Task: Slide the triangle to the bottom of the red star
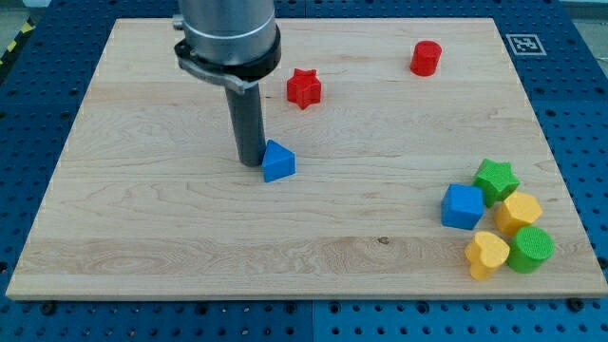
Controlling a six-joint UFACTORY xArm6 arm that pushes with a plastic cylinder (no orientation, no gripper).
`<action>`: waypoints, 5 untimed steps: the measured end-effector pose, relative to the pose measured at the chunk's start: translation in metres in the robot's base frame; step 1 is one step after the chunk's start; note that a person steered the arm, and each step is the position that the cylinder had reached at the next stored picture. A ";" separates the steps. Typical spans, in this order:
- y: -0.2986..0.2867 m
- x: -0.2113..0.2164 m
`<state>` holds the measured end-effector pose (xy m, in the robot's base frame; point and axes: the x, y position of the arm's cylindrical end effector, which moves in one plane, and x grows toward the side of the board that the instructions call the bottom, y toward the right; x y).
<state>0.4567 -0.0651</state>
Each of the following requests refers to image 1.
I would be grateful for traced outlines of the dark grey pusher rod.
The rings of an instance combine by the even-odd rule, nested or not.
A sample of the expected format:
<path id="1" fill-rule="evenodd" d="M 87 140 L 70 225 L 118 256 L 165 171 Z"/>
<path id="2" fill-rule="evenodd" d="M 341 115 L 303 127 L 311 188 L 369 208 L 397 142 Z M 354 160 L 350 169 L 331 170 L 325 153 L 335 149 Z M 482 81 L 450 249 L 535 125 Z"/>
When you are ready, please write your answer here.
<path id="1" fill-rule="evenodd" d="M 266 140 L 258 84 L 242 94 L 225 89 L 239 160 L 250 167 L 259 166 L 266 150 Z"/>

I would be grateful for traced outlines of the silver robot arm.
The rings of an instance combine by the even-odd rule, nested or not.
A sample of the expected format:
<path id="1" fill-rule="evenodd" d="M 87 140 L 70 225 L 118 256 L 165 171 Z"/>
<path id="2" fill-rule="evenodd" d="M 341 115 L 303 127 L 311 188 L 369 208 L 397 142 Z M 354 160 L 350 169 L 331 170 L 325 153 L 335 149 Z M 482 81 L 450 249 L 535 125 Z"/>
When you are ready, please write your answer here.
<path id="1" fill-rule="evenodd" d="M 225 90 L 238 157 L 262 163 L 266 150 L 258 82 L 281 59 L 273 0 L 180 0 L 173 18 L 184 39 L 174 50 L 179 66 Z"/>

